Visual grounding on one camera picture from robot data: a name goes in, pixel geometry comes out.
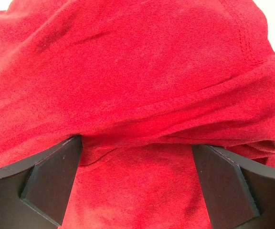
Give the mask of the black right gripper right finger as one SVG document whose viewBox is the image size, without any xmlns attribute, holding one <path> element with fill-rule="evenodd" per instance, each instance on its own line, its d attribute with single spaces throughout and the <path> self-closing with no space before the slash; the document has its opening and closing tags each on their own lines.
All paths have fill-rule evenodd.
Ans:
<svg viewBox="0 0 275 229">
<path fill-rule="evenodd" d="M 192 153 L 212 228 L 275 229 L 275 168 L 217 146 Z"/>
</svg>

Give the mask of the dark red t shirt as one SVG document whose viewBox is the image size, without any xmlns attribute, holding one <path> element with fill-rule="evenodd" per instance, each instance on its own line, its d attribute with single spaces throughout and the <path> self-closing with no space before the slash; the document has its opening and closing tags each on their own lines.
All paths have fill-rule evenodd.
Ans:
<svg viewBox="0 0 275 229">
<path fill-rule="evenodd" d="M 64 229 L 208 229 L 191 145 L 275 168 L 275 52 L 251 0 L 14 0 L 0 167 L 80 135 Z"/>
</svg>

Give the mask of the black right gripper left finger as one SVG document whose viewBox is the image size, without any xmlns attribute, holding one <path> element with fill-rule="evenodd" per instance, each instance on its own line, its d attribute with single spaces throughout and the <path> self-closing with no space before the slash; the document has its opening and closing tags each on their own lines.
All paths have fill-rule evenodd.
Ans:
<svg viewBox="0 0 275 229">
<path fill-rule="evenodd" d="M 82 153 L 80 136 L 0 168 L 0 229 L 57 229 Z"/>
</svg>

